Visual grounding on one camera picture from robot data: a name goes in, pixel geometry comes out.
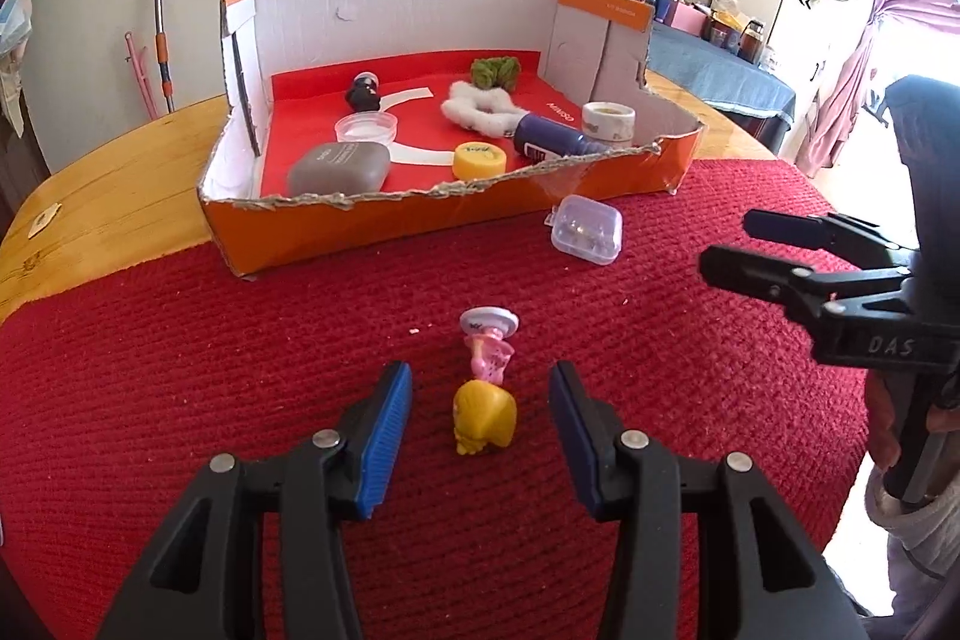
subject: small paper scrap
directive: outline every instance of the small paper scrap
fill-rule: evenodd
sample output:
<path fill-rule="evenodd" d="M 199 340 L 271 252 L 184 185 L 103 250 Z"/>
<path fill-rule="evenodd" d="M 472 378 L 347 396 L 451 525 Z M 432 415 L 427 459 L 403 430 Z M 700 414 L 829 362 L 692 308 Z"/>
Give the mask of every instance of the small paper scrap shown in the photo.
<path fill-rule="evenodd" d="M 56 218 L 56 213 L 59 213 L 59 208 L 62 206 L 63 205 L 58 202 L 52 207 L 47 207 L 43 212 L 37 215 L 34 225 L 32 225 L 30 227 L 30 231 L 27 232 L 27 239 L 33 239 L 37 234 L 40 234 L 43 229 L 49 226 L 54 218 Z"/>

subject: green scrunchie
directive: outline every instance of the green scrunchie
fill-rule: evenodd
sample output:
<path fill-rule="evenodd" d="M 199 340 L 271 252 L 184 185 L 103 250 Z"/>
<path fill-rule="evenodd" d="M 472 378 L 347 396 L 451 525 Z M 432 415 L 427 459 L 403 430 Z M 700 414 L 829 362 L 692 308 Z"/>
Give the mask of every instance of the green scrunchie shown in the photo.
<path fill-rule="evenodd" d="M 481 58 L 470 69 L 473 84 L 482 91 L 503 88 L 513 92 L 520 78 L 520 61 L 517 58 Z"/>

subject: blue tablecloth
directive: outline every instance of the blue tablecloth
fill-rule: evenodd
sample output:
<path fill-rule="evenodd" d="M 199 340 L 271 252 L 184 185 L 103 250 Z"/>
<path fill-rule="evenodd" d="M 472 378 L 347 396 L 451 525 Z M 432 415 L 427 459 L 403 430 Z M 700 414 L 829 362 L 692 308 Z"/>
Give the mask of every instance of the blue tablecloth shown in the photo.
<path fill-rule="evenodd" d="M 797 95 L 766 71 L 668 25 L 654 23 L 647 68 L 720 112 L 781 118 L 791 126 Z"/>

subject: pink box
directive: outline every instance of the pink box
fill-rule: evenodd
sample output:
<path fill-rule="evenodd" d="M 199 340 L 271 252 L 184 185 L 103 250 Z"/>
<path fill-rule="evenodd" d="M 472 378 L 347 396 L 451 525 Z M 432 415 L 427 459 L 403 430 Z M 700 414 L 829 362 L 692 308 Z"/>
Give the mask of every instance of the pink box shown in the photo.
<path fill-rule="evenodd" d="M 670 28 L 678 28 L 693 36 L 700 36 L 703 33 L 704 24 L 707 23 L 707 15 L 687 4 L 674 4 L 667 13 L 664 23 Z"/>

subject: orange and silver pole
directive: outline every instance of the orange and silver pole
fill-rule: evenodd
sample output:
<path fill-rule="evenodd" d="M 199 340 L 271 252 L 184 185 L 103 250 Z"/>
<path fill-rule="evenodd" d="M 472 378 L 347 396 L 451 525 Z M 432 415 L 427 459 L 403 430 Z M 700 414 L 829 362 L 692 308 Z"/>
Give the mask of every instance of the orange and silver pole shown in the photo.
<path fill-rule="evenodd" d="M 163 30 L 163 0 L 154 0 L 154 21 L 157 24 L 157 63 L 160 65 L 160 81 L 167 111 L 174 111 L 174 83 L 170 79 L 170 54 L 167 50 L 167 35 Z"/>

